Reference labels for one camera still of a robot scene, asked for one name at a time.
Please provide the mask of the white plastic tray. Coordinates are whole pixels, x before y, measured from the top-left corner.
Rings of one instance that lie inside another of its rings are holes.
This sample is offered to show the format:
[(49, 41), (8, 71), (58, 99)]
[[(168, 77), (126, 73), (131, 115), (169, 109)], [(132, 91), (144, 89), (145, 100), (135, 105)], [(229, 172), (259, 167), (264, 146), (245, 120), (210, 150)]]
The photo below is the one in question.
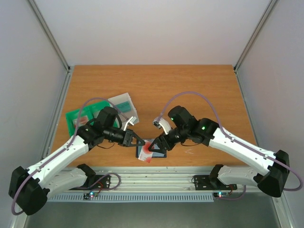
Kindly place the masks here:
[(136, 117), (134, 124), (139, 123), (139, 117), (137, 114), (137, 110), (132, 102), (132, 99), (129, 93), (124, 93), (121, 95), (117, 95), (108, 99), (111, 103), (113, 103), (122, 113), (119, 113), (119, 117), (124, 125), (127, 121), (124, 118), (124, 115), (129, 119), (132, 116)]

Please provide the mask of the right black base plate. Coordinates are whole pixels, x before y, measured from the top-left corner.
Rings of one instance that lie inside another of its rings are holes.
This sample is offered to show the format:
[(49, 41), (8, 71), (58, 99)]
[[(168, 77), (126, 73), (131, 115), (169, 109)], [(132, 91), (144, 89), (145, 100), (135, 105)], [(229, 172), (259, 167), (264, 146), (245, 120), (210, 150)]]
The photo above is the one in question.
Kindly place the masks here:
[(208, 175), (194, 175), (191, 182), (195, 186), (195, 190), (237, 190), (236, 184), (226, 185), (219, 180), (210, 179)]

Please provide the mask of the left small circuit board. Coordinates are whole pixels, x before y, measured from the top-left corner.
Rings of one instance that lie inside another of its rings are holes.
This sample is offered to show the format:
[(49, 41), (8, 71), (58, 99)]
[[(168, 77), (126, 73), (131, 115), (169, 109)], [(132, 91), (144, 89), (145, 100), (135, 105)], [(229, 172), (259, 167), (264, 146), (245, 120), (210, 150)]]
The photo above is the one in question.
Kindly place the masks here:
[(98, 195), (99, 194), (97, 192), (84, 193), (83, 200), (91, 200), (91, 199), (97, 197)]

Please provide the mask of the aluminium front rail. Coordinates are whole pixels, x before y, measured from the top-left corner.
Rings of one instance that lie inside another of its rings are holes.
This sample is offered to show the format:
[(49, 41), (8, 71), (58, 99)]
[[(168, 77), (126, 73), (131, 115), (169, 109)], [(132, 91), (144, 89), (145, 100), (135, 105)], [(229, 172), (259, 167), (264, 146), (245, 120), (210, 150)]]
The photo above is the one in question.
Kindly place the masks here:
[(92, 167), (99, 175), (116, 173), (121, 185), (114, 192), (195, 192), (191, 179), (207, 175), (211, 166)]

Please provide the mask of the right aluminium frame post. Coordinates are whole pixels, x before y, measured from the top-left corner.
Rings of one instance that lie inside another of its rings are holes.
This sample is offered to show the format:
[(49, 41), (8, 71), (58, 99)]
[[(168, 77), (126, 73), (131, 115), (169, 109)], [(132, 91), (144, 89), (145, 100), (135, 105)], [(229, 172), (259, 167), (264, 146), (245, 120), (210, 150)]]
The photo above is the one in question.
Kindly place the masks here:
[(244, 62), (246, 56), (248, 55), (249, 51), (253, 47), (256, 39), (258, 38), (260, 32), (262, 31), (263, 27), (265, 26), (266, 22), (268, 21), (269, 17), (271, 16), (273, 10), (275, 9), (276, 5), (278, 4), (278, 0), (270, 0), (262, 13), (257, 25), (255, 26), (248, 42), (246, 43), (240, 57), (238, 58), (235, 66), (234, 72), (237, 73), (239, 68), (241, 67), (242, 63)]

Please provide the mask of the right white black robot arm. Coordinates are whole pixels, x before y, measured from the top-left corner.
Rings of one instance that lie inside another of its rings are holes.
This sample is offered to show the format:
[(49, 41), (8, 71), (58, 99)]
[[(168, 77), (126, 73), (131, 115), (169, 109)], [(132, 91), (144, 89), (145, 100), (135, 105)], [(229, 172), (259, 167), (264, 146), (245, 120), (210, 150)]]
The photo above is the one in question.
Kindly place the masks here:
[(157, 145), (157, 152), (165, 154), (178, 143), (191, 140), (195, 144), (203, 144), (221, 150), (247, 164), (247, 167), (229, 167), (217, 164), (209, 175), (214, 189), (223, 185), (237, 184), (254, 186), (263, 193), (279, 198), (285, 187), (290, 171), (288, 153), (279, 150), (268, 151), (257, 147), (230, 133), (208, 118), (196, 119), (185, 107), (176, 106), (168, 116), (175, 124), (170, 124), (162, 117), (154, 119), (153, 124), (162, 128), (163, 133), (154, 139), (149, 146)]

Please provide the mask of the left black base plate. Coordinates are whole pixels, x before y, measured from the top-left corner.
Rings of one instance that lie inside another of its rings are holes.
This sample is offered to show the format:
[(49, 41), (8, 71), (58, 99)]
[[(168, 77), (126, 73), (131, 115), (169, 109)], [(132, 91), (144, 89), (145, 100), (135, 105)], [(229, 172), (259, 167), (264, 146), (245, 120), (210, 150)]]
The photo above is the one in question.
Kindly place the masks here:
[(110, 188), (111, 176), (107, 175), (102, 178), (102, 175), (95, 175), (94, 177), (89, 177), (85, 183), (78, 189), (81, 190), (99, 190), (100, 188), (108, 189)]

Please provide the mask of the red circle white card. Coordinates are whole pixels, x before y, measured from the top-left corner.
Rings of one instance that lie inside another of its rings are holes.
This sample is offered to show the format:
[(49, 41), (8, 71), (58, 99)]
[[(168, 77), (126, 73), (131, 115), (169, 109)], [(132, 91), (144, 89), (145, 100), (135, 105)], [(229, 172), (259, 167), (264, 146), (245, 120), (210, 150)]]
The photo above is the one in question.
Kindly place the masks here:
[(153, 152), (150, 152), (148, 150), (148, 147), (150, 146), (151, 142), (148, 140), (145, 140), (145, 145), (138, 147), (138, 160), (144, 161), (146, 163), (150, 163), (152, 160)]

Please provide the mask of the right small circuit board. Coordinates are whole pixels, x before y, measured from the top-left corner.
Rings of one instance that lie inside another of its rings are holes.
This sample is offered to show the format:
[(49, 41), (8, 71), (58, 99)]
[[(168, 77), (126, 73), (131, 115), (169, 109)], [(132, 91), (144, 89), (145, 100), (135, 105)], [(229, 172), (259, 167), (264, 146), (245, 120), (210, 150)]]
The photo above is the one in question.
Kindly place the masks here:
[(226, 198), (226, 197), (229, 197), (230, 196), (230, 193), (229, 192), (214, 192), (213, 193), (213, 197), (214, 198)]

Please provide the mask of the dark blue card holder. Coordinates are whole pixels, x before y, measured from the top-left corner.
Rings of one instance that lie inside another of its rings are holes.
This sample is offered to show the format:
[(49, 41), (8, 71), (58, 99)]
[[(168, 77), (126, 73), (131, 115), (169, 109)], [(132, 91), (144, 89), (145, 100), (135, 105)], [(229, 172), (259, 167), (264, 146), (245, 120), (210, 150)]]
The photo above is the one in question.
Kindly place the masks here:
[(151, 145), (154, 139), (144, 139), (145, 145), (136, 147), (135, 157), (141, 161), (150, 162), (152, 158), (167, 158), (166, 154), (159, 152), (151, 152), (148, 147)]

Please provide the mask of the red white card in tray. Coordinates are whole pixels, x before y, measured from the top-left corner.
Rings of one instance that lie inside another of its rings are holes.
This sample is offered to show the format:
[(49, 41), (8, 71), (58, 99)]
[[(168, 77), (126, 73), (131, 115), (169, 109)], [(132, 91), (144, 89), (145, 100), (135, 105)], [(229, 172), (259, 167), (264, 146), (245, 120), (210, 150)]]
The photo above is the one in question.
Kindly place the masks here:
[(81, 116), (79, 118), (79, 121), (76, 119), (73, 120), (73, 125), (76, 128), (76, 124), (78, 124), (78, 127), (85, 125), (89, 121), (88, 116)]

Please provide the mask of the grey card in tray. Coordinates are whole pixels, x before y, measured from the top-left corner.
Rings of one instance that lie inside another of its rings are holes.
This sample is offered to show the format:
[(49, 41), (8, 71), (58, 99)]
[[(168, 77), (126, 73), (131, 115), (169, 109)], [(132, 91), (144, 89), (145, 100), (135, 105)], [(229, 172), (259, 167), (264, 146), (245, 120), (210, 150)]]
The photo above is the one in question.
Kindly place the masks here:
[(103, 109), (104, 107), (103, 106), (97, 106), (97, 105), (94, 105), (91, 107), (91, 111), (92, 111), (92, 115), (94, 118), (97, 118), (100, 111)]

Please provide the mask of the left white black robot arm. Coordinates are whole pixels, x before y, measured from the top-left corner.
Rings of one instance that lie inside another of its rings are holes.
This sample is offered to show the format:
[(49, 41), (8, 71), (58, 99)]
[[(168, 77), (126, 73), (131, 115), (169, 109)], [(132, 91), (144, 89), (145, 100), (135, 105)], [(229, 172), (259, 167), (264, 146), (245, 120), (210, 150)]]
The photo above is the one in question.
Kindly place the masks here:
[(100, 180), (88, 165), (78, 165), (65, 174), (61, 171), (76, 158), (99, 146), (103, 140), (123, 147), (143, 146), (144, 140), (128, 128), (136, 119), (132, 116), (125, 124), (115, 127), (115, 121), (120, 120), (118, 111), (106, 106), (51, 155), (26, 169), (17, 167), (12, 172), (9, 185), (9, 196), (13, 199), (12, 214), (33, 215), (57, 194), (70, 189), (91, 190)]

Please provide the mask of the aluminium frame post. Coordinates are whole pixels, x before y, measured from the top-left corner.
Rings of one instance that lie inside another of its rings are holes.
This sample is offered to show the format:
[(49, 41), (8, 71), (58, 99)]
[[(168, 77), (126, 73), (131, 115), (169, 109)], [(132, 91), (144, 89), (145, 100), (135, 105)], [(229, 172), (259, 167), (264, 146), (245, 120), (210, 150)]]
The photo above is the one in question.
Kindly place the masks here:
[(278, 0), (270, 0), (262, 13), (257, 25), (255, 26), (248, 42), (246, 43), (240, 57), (238, 58), (235, 66), (234, 72), (237, 73), (239, 68), (241, 67), (242, 63), (244, 62), (246, 56), (248, 55), (249, 51), (253, 47), (256, 39), (258, 38), (260, 32), (262, 31), (263, 27), (265, 26), (266, 22), (268, 21), (269, 17), (271, 16), (273, 10), (275, 9), (276, 5), (278, 4)]
[(33, 11), (35, 17), (37, 18), (42, 30), (44, 31), (47, 39), (49, 40), (51, 46), (53, 47), (55, 53), (59, 57), (64, 69), (69, 72), (70, 66), (67, 63), (66, 58), (64, 57), (64, 54), (62, 53), (58, 43), (56, 42), (56, 39), (54, 38), (44, 16), (42, 15), (41, 10), (39, 9), (37, 3), (35, 0), (26, 0), (26, 2), (29, 4), (31, 10)]

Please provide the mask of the small circuit board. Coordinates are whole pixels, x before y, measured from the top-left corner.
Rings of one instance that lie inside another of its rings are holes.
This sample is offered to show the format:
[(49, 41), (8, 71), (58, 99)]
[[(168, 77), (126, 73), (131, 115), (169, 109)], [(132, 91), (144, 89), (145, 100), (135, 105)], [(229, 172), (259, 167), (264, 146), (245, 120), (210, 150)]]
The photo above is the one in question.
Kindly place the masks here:
[(98, 195), (99, 194), (97, 192), (84, 193), (83, 200), (91, 200), (91, 199), (97, 197)]
[(213, 193), (213, 197), (214, 198), (226, 198), (226, 197), (229, 197), (230, 196), (230, 193), (229, 192), (214, 192)]

